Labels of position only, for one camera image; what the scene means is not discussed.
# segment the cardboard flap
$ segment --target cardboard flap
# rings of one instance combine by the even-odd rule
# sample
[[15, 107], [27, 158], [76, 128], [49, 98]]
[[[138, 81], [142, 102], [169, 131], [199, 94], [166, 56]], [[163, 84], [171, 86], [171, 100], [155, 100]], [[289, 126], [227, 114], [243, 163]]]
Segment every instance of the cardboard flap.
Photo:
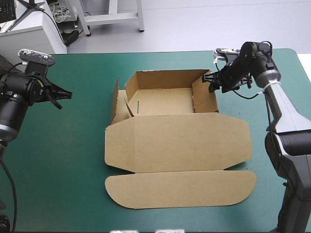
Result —
[[126, 92], [125, 90], [119, 90], [118, 100], [116, 104], [116, 114], [111, 122], [111, 124], [118, 123], [120, 121], [131, 118], [131, 113], [126, 106]]
[[218, 112], [218, 104], [215, 92], [209, 93], [208, 82], [203, 83], [199, 78], [192, 83], [193, 108], [196, 113]]
[[223, 206], [246, 199], [256, 185], [252, 171], [187, 171], [110, 176], [105, 186], [132, 209]]
[[[105, 131], [105, 154], [110, 154], [110, 150], [114, 150], [113, 156], [105, 156], [105, 162], [111, 166], [120, 164], [120, 168], [129, 171], [135, 170], [136, 166], [135, 137], [133, 136], [135, 122], [132, 119], [111, 125]], [[109, 130], [111, 127], [114, 128], [113, 133]]]
[[135, 116], [106, 129], [105, 162], [136, 173], [220, 170], [251, 156], [248, 123], [218, 113]]
[[206, 69], [137, 71], [125, 85], [128, 101], [139, 89], [190, 88]]
[[117, 103], [118, 103], [118, 93], [119, 93], [119, 79], [117, 79], [115, 87], [113, 88], [112, 94], [112, 108], [111, 108], [111, 117], [110, 122], [112, 122], [113, 118], [116, 115], [117, 111]]

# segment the cardboard box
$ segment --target cardboard box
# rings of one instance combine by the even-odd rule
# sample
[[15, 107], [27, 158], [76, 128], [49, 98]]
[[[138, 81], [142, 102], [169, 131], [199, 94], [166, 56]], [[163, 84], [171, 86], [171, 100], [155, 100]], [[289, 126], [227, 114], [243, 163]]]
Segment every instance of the cardboard box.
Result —
[[[105, 132], [105, 162], [139, 173], [107, 178], [106, 189], [117, 203], [129, 208], [228, 205], [251, 193], [256, 183], [253, 172], [223, 171], [251, 158], [248, 123], [218, 113], [215, 93], [209, 93], [209, 83], [201, 80], [207, 72], [210, 70], [138, 71], [125, 90], [118, 90], [116, 84], [112, 123]], [[237, 182], [229, 184], [228, 177]], [[214, 191], [204, 189], [204, 195], [193, 202], [188, 201], [193, 199], [191, 192], [156, 199], [161, 185], [148, 185], [152, 179], [162, 179], [165, 187], [173, 189], [197, 188], [193, 179], [209, 181]], [[122, 199], [124, 182], [131, 183], [127, 188], [135, 188], [127, 193], [127, 203]], [[146, 199], [139, 194], [142, 187], [148, 189], [145, 204], [137, 203], [138, 197]], [[226, 199], [221, 201], [219, 193]], [[158, 202], [148, 204], [151, 200]]]

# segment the cardboard box wall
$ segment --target cardboard box wall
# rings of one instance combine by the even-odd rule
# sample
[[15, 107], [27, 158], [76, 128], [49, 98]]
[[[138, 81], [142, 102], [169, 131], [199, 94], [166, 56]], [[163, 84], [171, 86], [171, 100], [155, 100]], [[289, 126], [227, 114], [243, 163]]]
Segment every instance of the cardboard box wall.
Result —
[[[164, 175], [164, 180], [173, 182], [169, 179], [172, 172], [178, 172], [173, 176], [174, 182], [162, 184], [175, 186], [173, 189], [196, 188], [193, 183], [178, 182], [178, 179], [187, 180], [187, 177], [193, 179], [196, 176], [199, 180], [211, 181], [213, 179], [209, 177], [215, 177], [215, 172], [219, 172], [223, 183], [228, 184], [228, 175], [224, 175], [228, 171], [221, 170], [251, 158], [248, 123], [218, 113], [215, 93], [209, 93], [208, 83], [201, 81], [201, 76], [206, 72], [210, 71], [138, 71], [125, 85], [125, 90], [118, 90], [118, 83], [116, 84], [112, 125], [106, 129], [105, 162], [110, 166], [143, 173], [115, 176], [106, 180], [108, 193], [114, 200], [119, 200], [119, 204], [122, 202], [123, 206], [129, 208], [163, 207], [163, 203], [166, 203], [166, 207], [219, 205], [221, 201], [216, 198], [219, 197], [217, 192], [214, 193], [216, 199], [209, 198], [209, 202], [206, 202], [198, 198], [192, 204], [186, 201], [187, 195], [167, 195], [158, 199], [158, 205], [154, 202], [153, 205], [139, 205], [135, 200], [140, 193], [138, 187], [146, 186], [148, 179], [151, 181], [152, 178], [163, 178]], [[239, 189], [244, 192], [240, 192], [237, 197], [228, 190], [220, 189], [227, 193], [223, 205], [243, 200], [256, 183], [256, 176], [251, 171], [233, 171], [230, 173], [230, 177], [232, 176], [236, 176], [237, 182], [225, 186], [229, 190]], [[127, 205], [120, 199], [123, 187], [120, 184], [124, 181], [136, 187], [131, 198], [126, 196]], [[216, 190], [219, 182], [220, 180], [210, 182], [210, 188]], [[208, 193], [202, 193], [203, 196], [208, 196]], [[147, 195], [140, 196], [139, 199], [147, 198], [151, 201], [156, 200], [155, 196], [158, 196], [156, 192], [153, 197]], [[176, 198], [184, 201], [174, 202]]]

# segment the green tabletop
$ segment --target green tabletop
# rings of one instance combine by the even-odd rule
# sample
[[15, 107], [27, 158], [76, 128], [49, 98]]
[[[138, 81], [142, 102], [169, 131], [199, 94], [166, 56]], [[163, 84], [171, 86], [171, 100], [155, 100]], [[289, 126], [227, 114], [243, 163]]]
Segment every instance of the green tabletop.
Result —
[[[262, 232], [276, 226], [284, 193], [264, 148], [268, 124], [264, 96], [244, 100], [234, 93], [217, 92], [220, 112], [247, 120], [253, 158], [233, 169], [257, 174], [257, 185], [245, 201], [224, 207], [133, 210], [116, 204], [106, 193], [106, 177], [126, 171], [104, 163], [104, 132], [109, 124], [112, 90], [136, 70], [215, 70], [211, 51], [55, 55], [49, 70], [52, 82], [73, 92], [51, 103], [36, 103], [28, 110], [18, 138], [4, 157], [16, 181], [17, 231], [106, 232], [113, 229], [182, 228], [198, 232]], [[298, 111], [311, 118], [311, 86], [296, 53], [275, 50], [282, 86]], [[251, 96], [254, 85], [240, 91]], [[12, 189], [3, 169], [0, 198], [12, 218]]]

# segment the cable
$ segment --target cable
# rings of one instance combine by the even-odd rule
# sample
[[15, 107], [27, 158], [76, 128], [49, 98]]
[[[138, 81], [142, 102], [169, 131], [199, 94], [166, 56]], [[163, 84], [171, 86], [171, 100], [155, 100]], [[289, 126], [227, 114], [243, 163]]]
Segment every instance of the cable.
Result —
[[[269, 105], [269, 102], [268, 102], [268, 93], [267, 92], [263, 92], [264, 95], [265, 95], [265, 100], [266, 100], [266, 107], [267, 107], [267, 114], [268, 114], [268, 121], [269, 121], [269, 132], [271, 133], [272, 131], [272, 124], [271, 124], [271, 115], [270, 115], [270, 105]], [[273, 145], [273, 148], [274, 148], [274, 151], [276, 154], [278, 154], [278, 151], [276, 149], [276, 145], [275, 145], [275, 141], [274, 141], [274, 138], [273, 138], [273, 135], [271, 134], [271, 140], [272, 140], [272, 145]], [[289, 176], [289, 174], [287, 173], [281, 159], [279, 159], [279, 162], [280, 162], [280, 165], [282, 166], [282, 169], [284, 170], [286, 176], [288, 177], [288, 181], [291, 183], [293, 189], [292, 189], [292, 194], [291, 196], [289, 197], [287, 203], [284, 203], [281, 207], [281, 210], [278, 214], [278, 218], [277, 218], [277, 228], [280, 228], [281, 225], [280, 225], [280, 222], [281, 222], [281, 213], [284, 213], [286, 212], [288, 206], [291, 204], [292, 200], [294, 199], [294, 197], [296, 196], [296, 193], [297, 193], [297, 189], [295, 188], [295, 185], [291, 179], [291, 177]]]
[[65, 42], [64, 42], [64, 40], [63, 40], [63, 37], [62, 37], [62, 35], [60, 34], [60, 32], [59, 32], [59, 30], [58, 30], [58, 27], [57, 27], [56, 23], [54, 22], [54, 20], [52, 19], [52, 17], [51, 17], [48, 13], [46, 13], [45, 11], [42, 11], [42, 12], [45, 13], [45, 14], [51, 19], [52, 23], [54, 24], [54, 26], [55, 26], [55, 28], [56, 28], [56, 30], [57, 30], [57, 32], [58, 32], [58, 35], [59, 35], [60, 39], [62, 40], [63, 44], [65, 44]]
[[15, 187], [15, 182], [7, 168], [7, 166], [5, 165], [2, 156], [0, 156], [0, 163], [3, 166], [3, 169], [7, 175], [7, 177], [10, 180], [11, 186], [12, 186], [12, 190], [13, 190], [13, 199], [14, 199], [14, 218], [13, 218], [13, 225], [12, 225], [12, 230], [11, 233], [15, 232], [15, 227], [16, 227], [16, 220], [17, 220], [17, 195], [16, 195], [16, 187]]
[[246, 100], [251, 100], [251, 99], [253, 99], [253, 98], [255, 98], [255, 97], [257, 97], [257, 96], [259, 95], [259, 93], [257, 93], [257, 94], [255, 94], [255, 95], [252, 96], [252, 97], [246, 97], [246, 96], [243, 96], [243, 95], [239, 94], [236, 90], [233, 90], [231, 87], [229, 87], [229, 84], [226, 82], [226, 80], [225, 80], [223, 74], [222, 74], [221, 71], [219, 70], [217, 63], [215, 63], [215, 66], [216, 66], [218, 72], [220, 73], [220, 75], [222, 76], [223, 81], [224, 81], [225, 84], [226, 84], [225, 88], [227, 88], [227, 89], [233, 91], [235, 94], [237, 94], [238, 96], [240, 96], [240, 97], [242, 97], [242, 98], [244, 98], [244, 99], [246, 99]]
[[46, 13], [46, 12], [44, 11], [44, 9], [41, 10], [39, 7], [34, 7], [34, 6], [31, 6], [31, 5], [29, 5], [29, 7], [35, 8], [35, 9], [37, 9], [37, 10], [43, 12], [44, 14], [46, 14], [46, 15], [50, 18], [50, 20], [52, 21], [52, 23], [54, 24], [54, 26], [55, 26], [55, 28], [56, 28], [56, 30], [57, 30], [57, 32], [58, 32], [58, 35], [59, 35], [60, 39], [62, 40], [63, 44], [65, 44], [65, 42], [64, 42], [64, 40], [63, 40], [63, 37], [62, 37], [62, 35], [60, 34], [60, 32], [59, 32], [59, 30], [58, 30], [58, 27], [57, 27], [56, 23], [54, 22], [54, 20], [52, 19], [52, 17], [51, 17], [48, 13]]
[[66, 7], [63, 7], [61, 5], [56, 5], [54, 3], [49, 4], [49, 7], [50, 7], [50, 10], [53, 14], [53, 17], [56, 23], [62, 23], [70, 16], [69, 9]]
[[19, 65], [22, 65], [23, 63], [22, 62], [19, 62], [17, 64], [15, 64], [14, 66], [12, 66], [9, 70], [8, 70], [8, 73], [11, 72], [12, 69], [14, 69], [15, 67], [19, 66]]

